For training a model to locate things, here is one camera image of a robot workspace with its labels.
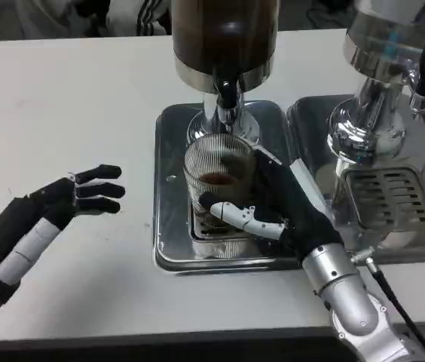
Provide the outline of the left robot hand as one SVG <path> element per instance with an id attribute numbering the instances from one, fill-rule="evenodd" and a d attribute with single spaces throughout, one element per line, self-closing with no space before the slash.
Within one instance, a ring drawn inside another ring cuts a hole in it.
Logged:
<path id="1" fill-rule="evenodd" d="M 54 239 L 80 215 L 116 214 L 126 190 L 115 184 L 116 165 L 101 164 L 62 177 L 0 211 L 0 308 L 20 286 Z"/>

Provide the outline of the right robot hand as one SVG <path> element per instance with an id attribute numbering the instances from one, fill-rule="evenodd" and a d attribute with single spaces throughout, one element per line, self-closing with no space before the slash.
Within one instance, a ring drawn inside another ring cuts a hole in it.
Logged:
<path id="1" fill-rule="evenodd" d="M 303 262 L 327 245 L 344 246 L 330 218 L 318 210 L 290 166 L 262 146 L 254 149 L 256 171 L 264 194 L 261 204 L 246 204 L 204 192 L 200 206 L 222 222 L 248 234 L 278 241 Z"/>

